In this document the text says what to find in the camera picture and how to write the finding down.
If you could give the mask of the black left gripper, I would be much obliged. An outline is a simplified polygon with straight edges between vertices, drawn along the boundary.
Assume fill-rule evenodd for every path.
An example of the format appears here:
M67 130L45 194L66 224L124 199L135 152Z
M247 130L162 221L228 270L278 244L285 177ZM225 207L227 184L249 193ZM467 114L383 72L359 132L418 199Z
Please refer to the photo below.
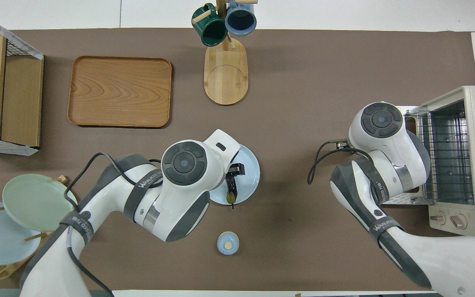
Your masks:
M242 163L231 164L228 170L228 175L226 176L226 185L227 192L231 192L231 177L232 177L232 193L237 194L238 189L236 185L235 176L245 175L245 165Z

